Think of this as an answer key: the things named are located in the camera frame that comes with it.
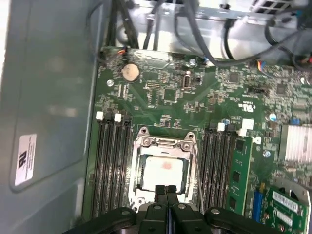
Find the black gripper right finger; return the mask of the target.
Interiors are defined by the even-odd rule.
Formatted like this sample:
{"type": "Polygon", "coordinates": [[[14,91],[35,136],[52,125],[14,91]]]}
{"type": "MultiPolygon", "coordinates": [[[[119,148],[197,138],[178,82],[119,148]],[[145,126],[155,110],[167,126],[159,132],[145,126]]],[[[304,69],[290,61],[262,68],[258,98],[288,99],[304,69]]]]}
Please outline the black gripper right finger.
{"type": "Polygon", "coordinates": [[[176,234],[276,234],[273,228],[220,207],[210,207],[201,214],[189,203],[180,203],[176,186],[166,187],[168,205],[176,234]]]}

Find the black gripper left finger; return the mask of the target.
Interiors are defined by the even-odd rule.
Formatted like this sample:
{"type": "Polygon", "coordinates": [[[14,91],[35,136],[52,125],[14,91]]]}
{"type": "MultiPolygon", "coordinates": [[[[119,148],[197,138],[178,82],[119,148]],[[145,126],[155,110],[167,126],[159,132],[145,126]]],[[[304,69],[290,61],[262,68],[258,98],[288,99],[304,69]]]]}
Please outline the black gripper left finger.
{"type": "Polygon", "coordinates": [[[67,234],[165,234],[167,227],[167,193],[157,185],[155,201],[143,204],[138,212],[120,207],[101,214],[66,231],[67,234]]]}

